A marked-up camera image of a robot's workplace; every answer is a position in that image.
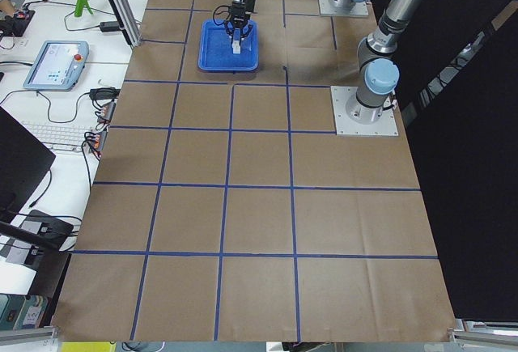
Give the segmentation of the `black power adapter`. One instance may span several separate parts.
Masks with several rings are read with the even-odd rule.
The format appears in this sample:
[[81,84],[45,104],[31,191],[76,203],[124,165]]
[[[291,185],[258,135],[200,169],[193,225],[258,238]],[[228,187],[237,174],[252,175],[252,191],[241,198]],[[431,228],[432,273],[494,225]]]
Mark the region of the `black power adapter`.
[[101,32],[117,32],[120,30],[120,25],[117,21],[100,22],[99,29]]

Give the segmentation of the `white block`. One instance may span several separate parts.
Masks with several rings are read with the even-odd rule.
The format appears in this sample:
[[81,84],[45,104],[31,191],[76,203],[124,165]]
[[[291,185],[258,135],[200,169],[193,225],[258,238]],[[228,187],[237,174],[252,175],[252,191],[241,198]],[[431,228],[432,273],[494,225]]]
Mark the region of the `white block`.
[[232,52],[234,54],[240,54],[241,47],[240,47],[240,42],[239,41],[233,41],[232,42]]
[[236,43],[240,43],[241,41],[241,33],[240,33],[240,29],[236,29],[233,34],[232,34],[232,41],[233,42],[236,42]]

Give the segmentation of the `aluminium frame post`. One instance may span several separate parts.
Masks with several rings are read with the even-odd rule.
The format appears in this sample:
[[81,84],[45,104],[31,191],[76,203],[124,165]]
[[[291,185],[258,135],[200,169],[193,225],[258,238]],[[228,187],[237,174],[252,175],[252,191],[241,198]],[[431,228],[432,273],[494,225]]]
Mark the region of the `aluminium frame post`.
[[108,0],[127,45],[132,49],[142,42],[142,35],[128,0]]

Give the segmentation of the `white keyboard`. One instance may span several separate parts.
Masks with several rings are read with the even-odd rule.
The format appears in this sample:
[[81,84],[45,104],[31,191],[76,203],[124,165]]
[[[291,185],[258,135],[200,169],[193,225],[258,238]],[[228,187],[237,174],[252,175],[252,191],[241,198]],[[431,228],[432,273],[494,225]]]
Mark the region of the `white keyboard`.
[[79,153],[86,136],[94,134],[92,129],[79,125],[39,124],[22,121],[21,125],[54,152]]

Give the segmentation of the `blue plastic tray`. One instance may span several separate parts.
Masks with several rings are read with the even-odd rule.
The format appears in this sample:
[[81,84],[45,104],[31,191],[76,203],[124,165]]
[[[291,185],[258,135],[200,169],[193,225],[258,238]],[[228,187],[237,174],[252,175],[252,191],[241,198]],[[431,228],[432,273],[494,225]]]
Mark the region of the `blue plastic tray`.
[[251,72],[258,67],[258,29],[255,21],[250,21],[253,29],[241,41],[240,53],[234,53],[231,37],[223,25],[212,19],[202,24],[198,67],[208,72]]

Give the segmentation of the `black usb hub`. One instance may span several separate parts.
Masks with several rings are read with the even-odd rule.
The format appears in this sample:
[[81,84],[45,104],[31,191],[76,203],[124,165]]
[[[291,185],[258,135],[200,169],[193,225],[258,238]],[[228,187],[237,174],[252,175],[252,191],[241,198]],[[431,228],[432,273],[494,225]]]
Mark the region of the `black usb hub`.
[[113,114],[115,112],[115,108],[116,108],[116,102],[115,101],[110,101],[110,102],[102,105],[100,107],[100,109],[98,109],[96,111],[97,122],[100,123],[100,124],[110,123],[112,118],[113,118]]
[[106,137],[108,135],[107,130],[102,130],[100,132],[91,132],[88,131],[84,134],[85,142],[87,143],[87,148],[93,154],[100,154],[104,149],[104,144],[106,141]]

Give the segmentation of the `black usb hub upper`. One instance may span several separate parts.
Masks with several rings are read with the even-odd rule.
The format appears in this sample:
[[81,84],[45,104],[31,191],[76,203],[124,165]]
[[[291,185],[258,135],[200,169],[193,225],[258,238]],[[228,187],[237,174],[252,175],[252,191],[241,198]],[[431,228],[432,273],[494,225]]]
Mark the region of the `black usb hub upper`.
[[100,124],[110,123],[112,118],[113,118],[113,114],[115,112],[115,108],[116,108],[116,102],[115,101],[110,101],[110,102],[102,105],[100,107],[100,109],[98,109],[96,111],[97,122],[100,123]]

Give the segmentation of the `black monitor stand base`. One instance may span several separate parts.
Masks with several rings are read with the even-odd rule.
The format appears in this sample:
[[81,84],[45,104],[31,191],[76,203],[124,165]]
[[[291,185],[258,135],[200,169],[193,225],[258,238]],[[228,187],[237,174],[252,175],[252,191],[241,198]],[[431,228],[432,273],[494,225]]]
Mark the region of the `black monitor stand base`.
[[20,227],[1,221],[2,235],[45,250],[59,251],[73,230],[73,224],[38,210],[28,214]]

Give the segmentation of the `teach pendant with screen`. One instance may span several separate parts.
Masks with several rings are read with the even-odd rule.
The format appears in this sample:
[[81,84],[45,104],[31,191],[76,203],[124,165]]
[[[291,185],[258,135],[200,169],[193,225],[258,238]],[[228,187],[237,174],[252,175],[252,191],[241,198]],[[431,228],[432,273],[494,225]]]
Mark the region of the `teach pendant with screen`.
[[89,50],[89,44],[83,40],[46,40],[23,82],[23,88],[70,91],[86,65]]

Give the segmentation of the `brown paper table cover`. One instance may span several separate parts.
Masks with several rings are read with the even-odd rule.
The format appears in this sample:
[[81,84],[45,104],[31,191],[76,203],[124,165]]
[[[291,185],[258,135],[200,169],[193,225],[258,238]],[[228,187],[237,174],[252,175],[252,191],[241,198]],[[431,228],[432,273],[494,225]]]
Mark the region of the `brown paper table cover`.
[[406,137],[339,136],[373,17],[257,0],[259,66],[198,68],[230,0],[149,0],[53,317],[66,341],[444,341]]

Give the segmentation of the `green plastic clamp tool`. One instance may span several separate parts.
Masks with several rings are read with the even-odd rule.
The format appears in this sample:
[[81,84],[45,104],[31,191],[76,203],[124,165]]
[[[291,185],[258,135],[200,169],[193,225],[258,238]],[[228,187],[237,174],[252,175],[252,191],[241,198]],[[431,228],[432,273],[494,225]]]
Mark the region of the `green plastic clamp tool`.
[[86,10],[90,15],[93,14],[93,10],[89,4],[89,0],[76,0],[74,8],[74,17],[80,18],[83,16],[83,11]]

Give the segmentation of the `black monitor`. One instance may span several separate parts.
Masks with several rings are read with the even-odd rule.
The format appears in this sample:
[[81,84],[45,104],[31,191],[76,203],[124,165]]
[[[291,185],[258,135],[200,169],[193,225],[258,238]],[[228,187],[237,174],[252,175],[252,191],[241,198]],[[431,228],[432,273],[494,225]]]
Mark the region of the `black monitor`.
[[55,154],[1,109],[1,220],[10,223],[45,178]]

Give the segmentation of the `black usb hub lower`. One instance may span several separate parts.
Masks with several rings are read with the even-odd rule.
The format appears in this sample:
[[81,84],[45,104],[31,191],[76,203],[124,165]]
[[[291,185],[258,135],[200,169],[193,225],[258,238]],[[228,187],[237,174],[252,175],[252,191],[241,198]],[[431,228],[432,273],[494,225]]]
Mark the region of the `black usb hub lower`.
[[85,142],[87,143],[87,148],[93,154],[100,154],[104,149],[104,144],[106,141],[106,137],[108,135],[107,130],[102,130],[100,132],[91,132],[88,131],[84,134]]

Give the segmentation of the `black device with red button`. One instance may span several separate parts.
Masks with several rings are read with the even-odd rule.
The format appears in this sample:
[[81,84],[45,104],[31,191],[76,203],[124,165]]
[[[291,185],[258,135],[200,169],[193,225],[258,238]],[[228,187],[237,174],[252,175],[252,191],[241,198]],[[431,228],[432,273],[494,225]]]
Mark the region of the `black device with red button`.
[[24,9],[15,12],[13,17],[7,16],[1,20],[1,37],[21,37],[25,33],[34,14],[34,10]]

